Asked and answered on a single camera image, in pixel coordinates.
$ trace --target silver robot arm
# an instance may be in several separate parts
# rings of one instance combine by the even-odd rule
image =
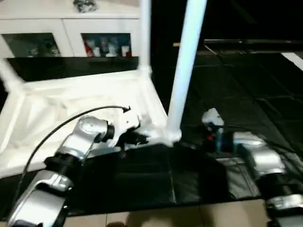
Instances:
[[[260,136],[251,132],[224,132],[224,122],[210,109],[202,122],[215,136],[215,150],[241,157],[262,198],[272,227],[303,227],[303,195],[290,183],[280,155]]]
[[[7,226],[63,226],[68,213],[68,192],[74,186],[93,144],[111,139],[113,147],[123,133],[140,125],[138,116],[131,110],[125,112],[118,123],[117,127],[92,116],[80,118],[55,155],[45,160],[46,168],[37,173],[18,199]]]

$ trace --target white post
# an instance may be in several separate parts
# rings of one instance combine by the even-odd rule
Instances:
[[[150,75],[152,72],[150,63],[151,54],[151,0],[140,0],[140,56],[139,70],[142,74]]]
[[[187,0],[166,128],[168,137],[174,141],[181,138],[180,124],[199,43],[206,3],[207,0]]]
[[[3,81],[7,92],[21,90],[24,83],[13,70],[10,63],[4,58],[0,58],[0,79]]]

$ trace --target floor tile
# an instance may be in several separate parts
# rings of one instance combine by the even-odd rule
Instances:
[[[262,201],[230,202],[201,206],[204,227],[266,227]]]
[[[106,214],[67,218],[64,227],[105,227]]]
[[[199,207],[144,210],[107,215],[107,227],[118,227],[118,223],[123,223],[127,227],[202,227]]]

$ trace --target black table surface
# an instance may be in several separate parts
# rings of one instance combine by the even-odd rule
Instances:
[[[10,59],[25,81],[132,70],[137,58]],[[152,60],[152,80],[168,111],[175,58]],[[302,156],[303,72],[281,54],[197,56],[182,119],[183,140],[201,143],[193,126],[215,107],[226,124],[253,129]],[[6,93],[2,90],[1,102]],[[295,178],[299,173],[287,165]],[[27,175],[26,187],[35,172]],[[0,213],[19,175],[0,180]],[[89,159],[70,197],[70,215],[259,198],[243,162],[205,150],[156,145]]]

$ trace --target cabinet door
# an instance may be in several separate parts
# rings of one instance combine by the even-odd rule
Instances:
[[[138,19],[64,19],[76,57],[139,56]]]
[[[0,20],[0,57],[72,57],[60,19]]]

